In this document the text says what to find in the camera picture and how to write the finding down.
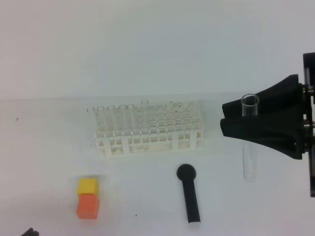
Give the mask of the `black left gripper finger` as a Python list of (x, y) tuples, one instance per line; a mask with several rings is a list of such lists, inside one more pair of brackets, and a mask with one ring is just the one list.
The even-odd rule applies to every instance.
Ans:
[(39, 236), (39, 232), (34, 230), (33, 228), (29, 228), (21, 236)]

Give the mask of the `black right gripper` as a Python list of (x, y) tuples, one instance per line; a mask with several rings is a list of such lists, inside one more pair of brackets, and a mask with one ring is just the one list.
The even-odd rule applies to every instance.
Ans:
[(304, 84), (298, 75), (289, 75), (274, 86), (257, 94), (258, 115), (276, 112), (305, 102), (306, 119), (242, 118), (241, 99), (222, 105), (224, 119), (220, 127), (225, 137), (240, 139), (272, 148), (293, 159), (301, 160), (308, 153), (310, 196), (315, 196), (315, 53), (303, 54)]

